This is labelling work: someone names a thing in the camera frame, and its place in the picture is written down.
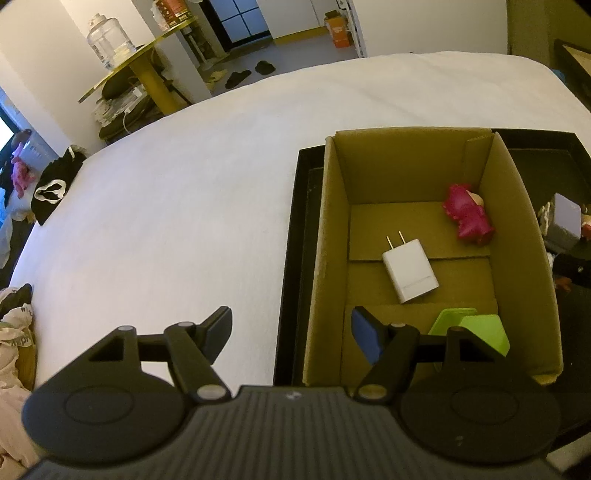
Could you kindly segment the white wall charger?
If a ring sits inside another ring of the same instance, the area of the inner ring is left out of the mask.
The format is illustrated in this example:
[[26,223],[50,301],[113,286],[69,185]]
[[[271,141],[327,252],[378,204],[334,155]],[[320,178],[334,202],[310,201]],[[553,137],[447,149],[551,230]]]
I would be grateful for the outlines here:
[[420,240],[401,240],[402,244],[394,247],[387,236],[390,249],[382,259],[399,301],[407,303],[438,289],[440,284]]

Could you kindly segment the brown cardboard box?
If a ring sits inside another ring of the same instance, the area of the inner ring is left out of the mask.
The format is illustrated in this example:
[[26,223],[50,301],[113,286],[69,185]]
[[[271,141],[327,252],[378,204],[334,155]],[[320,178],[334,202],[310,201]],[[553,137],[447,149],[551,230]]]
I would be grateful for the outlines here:
[[447,309],[497,316],[509,360],[543,385],[563,370],[554,282],[536,214],[501,135],[484,128],[339,131],[325,143],[304,383],[358,385],[366,308],[433,330]]

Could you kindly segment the purple cube toy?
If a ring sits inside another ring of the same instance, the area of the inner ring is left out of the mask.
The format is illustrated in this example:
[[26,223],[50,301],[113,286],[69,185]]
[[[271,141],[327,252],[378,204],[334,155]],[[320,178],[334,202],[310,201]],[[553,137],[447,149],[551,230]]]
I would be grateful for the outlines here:
[[560,193],[541,207],[538,221],[546,247],[555,253],[571,250],[581,238],[581,207]]

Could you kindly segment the brown haired doll figurine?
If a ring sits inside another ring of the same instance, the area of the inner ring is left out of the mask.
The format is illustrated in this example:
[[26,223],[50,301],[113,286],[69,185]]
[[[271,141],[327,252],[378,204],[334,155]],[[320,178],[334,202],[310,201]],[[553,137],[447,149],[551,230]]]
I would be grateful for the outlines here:
[[584,242],[583,253],[558,254],[552,260],[552,273],[556,290],[570,292],[572,286],[590,288],[590,216],[582,215],[581,239]]

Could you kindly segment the green plastic box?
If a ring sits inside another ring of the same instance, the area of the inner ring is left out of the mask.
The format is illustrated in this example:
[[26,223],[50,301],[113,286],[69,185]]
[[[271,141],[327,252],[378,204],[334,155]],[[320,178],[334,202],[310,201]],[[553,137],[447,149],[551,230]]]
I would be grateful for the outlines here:
[[497,314],[479,314],[475,308],[446,308],[437,316],[429,335],[445,336],[452,327],[462,327],[507,356],[511,345],[504,325]]

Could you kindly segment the pink figurine toy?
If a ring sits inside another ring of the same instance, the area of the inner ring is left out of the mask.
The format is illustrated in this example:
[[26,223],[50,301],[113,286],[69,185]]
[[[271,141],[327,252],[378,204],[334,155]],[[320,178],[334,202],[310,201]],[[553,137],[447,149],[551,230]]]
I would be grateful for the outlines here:
[[468,185],[453,184],[443,202],[446,215],[458,226],[458,238],[466,243],[485,246],[490,243],[495,229],[484,208],[484,200]]

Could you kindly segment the black white mask garment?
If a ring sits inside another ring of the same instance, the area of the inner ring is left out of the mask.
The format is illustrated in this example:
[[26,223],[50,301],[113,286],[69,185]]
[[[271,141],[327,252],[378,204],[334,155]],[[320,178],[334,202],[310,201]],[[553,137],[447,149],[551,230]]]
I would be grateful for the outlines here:
[[70,146],[43,170],[31,199],[31,211],[39,225],[46,223],[64,199],[86,158],[84,150]]

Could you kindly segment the left black slipper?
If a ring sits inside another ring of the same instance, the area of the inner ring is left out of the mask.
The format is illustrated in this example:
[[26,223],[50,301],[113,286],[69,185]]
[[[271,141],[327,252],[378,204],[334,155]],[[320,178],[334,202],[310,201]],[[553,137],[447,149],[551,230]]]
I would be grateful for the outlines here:
[[225,82],[225,89],[231,90],[238,87],[243,81],[245,81],[249,76],[252,75],[252,71],[249,69],[242,70],[239,72],[232,72],[228,77],[228,80]]

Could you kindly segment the black slipper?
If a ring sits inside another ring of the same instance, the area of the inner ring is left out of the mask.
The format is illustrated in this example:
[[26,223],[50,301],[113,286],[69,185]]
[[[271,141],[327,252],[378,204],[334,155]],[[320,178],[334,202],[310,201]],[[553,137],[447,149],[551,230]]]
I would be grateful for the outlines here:
[[254,69],[256,69],[256,72],[262,76],[269,76],[270,74],[276,72],[276,67],[274,67],[273,64],[267,62],[266,60],[260,60],[259,62],[257,62],[256,67],[254,67]]
[[252,75],[252,71],[249,69],[242,70],[239,72],[232,72],[228,77],[228,80],[225,82],[225,89],[231,90],[238,87],[243,81],[245,81],[249,76]]

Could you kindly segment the right black slipper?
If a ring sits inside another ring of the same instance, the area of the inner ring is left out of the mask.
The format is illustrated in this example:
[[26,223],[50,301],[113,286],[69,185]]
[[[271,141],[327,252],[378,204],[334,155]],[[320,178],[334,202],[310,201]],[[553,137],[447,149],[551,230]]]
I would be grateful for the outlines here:
[[259,62],[257,62],[256,67],[254,67],[254,69],[256,69],[256,72],[262,76],[269,76],[270,74],[276,72],[276,67],[274,67],[273,64],[267,62],[266,60],[260,60]]

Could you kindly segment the round yellow side table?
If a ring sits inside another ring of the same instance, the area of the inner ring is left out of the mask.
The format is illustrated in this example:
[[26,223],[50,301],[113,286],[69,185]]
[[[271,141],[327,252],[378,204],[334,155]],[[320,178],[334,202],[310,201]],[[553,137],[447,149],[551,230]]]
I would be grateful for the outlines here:
[[148,96],[153,100],[155,105],[161,111],[164,116],[171,115],[182,109],[180,104],[175,100],[174,96],[169,92],[164,84],[164,80],[159,76],[153,67],[150,58],[151,52],[154,47],[169,36],[180,32],[181,30],[188,28],[195,22],[195,18],[191,17],[184,20],[180,24],[170,27],[168,30],[163,32],[160,36],[148,44],[143,45],[139,48],[131,57],[127,58],[123,63],[118,65],[113,71],[109,72],[104,78],[93,85],[88,91],[86,91],[81,98],[78,99],[79,103],[83,103],[88,97],[90,97],[96,90],[98,90],[104,83],[114,77],[117,73],[122,71],[124,68],[129,67],[137,80],[143,85]]

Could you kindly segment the clear glass jar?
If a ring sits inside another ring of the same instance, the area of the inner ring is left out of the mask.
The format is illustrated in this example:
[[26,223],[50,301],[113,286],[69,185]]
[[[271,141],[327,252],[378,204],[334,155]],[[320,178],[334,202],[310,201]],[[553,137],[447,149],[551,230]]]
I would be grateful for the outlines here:
[[89,22],[88,45],[109,71],[132,57],[136,47],[116,18],[95,14]]

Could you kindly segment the orange cardboard box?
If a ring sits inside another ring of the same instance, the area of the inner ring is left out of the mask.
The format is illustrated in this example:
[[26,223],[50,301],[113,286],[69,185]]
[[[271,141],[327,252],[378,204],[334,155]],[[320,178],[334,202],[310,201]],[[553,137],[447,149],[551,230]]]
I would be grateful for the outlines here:
[[337,10],[325,13],[325,27],[329,30],[335,48],[348,48],[352,45],[346,18]]

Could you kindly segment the red gift tin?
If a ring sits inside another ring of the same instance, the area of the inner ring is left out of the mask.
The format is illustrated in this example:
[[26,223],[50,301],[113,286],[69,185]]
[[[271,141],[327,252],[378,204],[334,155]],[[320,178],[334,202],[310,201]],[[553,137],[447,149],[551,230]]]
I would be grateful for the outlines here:
[[155,6],[169,27],[193,18],[185,0],[155,0]]

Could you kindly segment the black tray with paper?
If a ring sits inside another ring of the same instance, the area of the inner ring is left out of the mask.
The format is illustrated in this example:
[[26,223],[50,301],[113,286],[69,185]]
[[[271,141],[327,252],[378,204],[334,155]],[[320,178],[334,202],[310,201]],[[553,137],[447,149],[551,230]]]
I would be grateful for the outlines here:
[[557,39],[554,51],[566,86],[590,109],[590,49]]

